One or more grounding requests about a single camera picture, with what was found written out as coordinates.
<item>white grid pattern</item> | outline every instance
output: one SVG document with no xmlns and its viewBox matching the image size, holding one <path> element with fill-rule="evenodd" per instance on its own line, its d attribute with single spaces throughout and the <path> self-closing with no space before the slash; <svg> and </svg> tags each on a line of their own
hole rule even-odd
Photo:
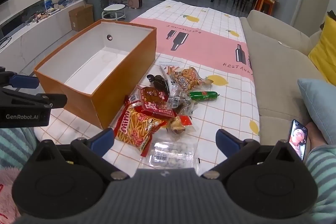
<svg viewBox="0 0 336 224">
<path fill-rule="evenodd" d="M 181 68 L 192 65 L 198 70 L 201 77 L 220 75 L 228 81 L 225 86 L 212 85 L 211 90 L 218 91 L 220 97 L 215 101 L 198 104 L 192 115 L 193 130 L 187 130 L 187 133 L 179 140 L 197 144 L 197 154 L 201 159 L 199 174 L 226 159 L 215 144 L 215 134 L 218 129 L 224 128 L 241 140 L 253 138 L 259 141 L 259 136 L 255 135 L 249 126 L 249 123 L 253 121 L 259 128 L 258 106 L 252 81 L 240 75 L 215 70 L 183 58 L 157 53 L 154 64 L 139 82 L 141 86 L 149 85 L 147 74 L 162 75 L 160 67 L 157 65 L 159 61 L 176 61 L 179 62 Z M 81 136 L 91 138 L 101 131 L 66 110 L 53 109 L 51 114 L 48 126 L 35 128 L 39 140 L 51 139 L 57 144 L 68 144 L 75 138 Z M 119 115 L 111 123 L 112 128 L 115 128 Z M 171 140 L 171 136 L 164 128 L 157 131 L 155 136 Z M 141 160 L 139 151 L 135 147 L 118 140 L 115 140 L 113 147 L 103 158 L 130 176 L 134 175 Z"/>
<path fill-rule="evenodd" d="M 197 17 L 199 22 L 191 22 L 184 18 L 183 15 Z M 153 8 L 150 8 L 139 17 L 158 19 L 191 28 L 198 28 L 222 37 L 246 43 L 240 19 L 211 8 L 202 8 L 173 0 L 165 0 Z M 239 37 L 229 34 L 227 30 L 235 31 Z"/>
</svg>

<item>red snack bag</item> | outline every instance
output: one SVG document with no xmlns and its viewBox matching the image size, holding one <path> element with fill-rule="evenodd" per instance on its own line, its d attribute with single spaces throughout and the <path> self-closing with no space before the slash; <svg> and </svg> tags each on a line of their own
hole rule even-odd
<svg viewBox="0 0 336 224">
<path fill-rule="evenodd" d="M 136 111 L 159 119 L 175 117 L 174 111 L 166 104 L 167 95 L 152 87 L 139 87 L 138 94 L 130 98 L 132 103 L 140 102 L 134 108 Z"/>
<path fill-rule="evenodd" d="M 138 148 L 141 156 L 146 157 L 152 135 L 167 122 L 150 117 L 135 110 L 135 104 L 127 102 L 114 129 L 116 139 Z"/>
</svg>

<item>orange stool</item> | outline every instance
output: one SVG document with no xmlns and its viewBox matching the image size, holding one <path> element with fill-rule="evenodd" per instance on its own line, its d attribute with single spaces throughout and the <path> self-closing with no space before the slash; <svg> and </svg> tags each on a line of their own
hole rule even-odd
<svg viewBox="0 0 336 224">
<path fill-rule="evenodd" d="M 273 6 L 274 6 L 275 0 L 257 0 L 257 2 L 254 5 L 254 10 L 258 10 L 261 11 L 261 9 L 263 8 L 264 4 L 268 4 L 269 5 L 269 9 L 267 14 L 268 15 L 272 15 L 272 11 L 273 11 Z"/>
</svg>

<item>barcode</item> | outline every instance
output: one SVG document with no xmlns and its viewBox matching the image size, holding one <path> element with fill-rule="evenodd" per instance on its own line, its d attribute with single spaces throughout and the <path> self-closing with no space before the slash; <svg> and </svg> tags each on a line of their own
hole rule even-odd
<svg viewBox="0 0 336 224">
<path fill-rule="evenodd" d="M 177 108 L 180 104 L 180 98 L 179 97 L 174 97 L 172 103 L 171 103 L 171 108 Z"/>
<path fill-rule="evenodd" d="M 155 155 L 154 155 L 154 158 L 155 158 L 156 160 L 167 160 L 167 156 L 162 155 L 162 154 L 155 154 Z"/>
<path fill-rule="evenodd" d="M 134 102 L 134 101 L 138 101 L 139 97 L 136 94 L 133 94 L 130 98 L 129 98 L 130 102 Z"/>
</svg>

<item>phone screen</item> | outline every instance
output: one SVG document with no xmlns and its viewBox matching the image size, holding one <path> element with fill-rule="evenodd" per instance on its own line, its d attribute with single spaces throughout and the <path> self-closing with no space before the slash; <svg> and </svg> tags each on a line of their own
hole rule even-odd
<svg viewBox="0 0 336 224">
<path fill-rule="evenodd" d="M 288 142 L 294 148 L 301 160 L 305 155 L 308 130 L 297 120 L 293 120 Z"/>
</svg>

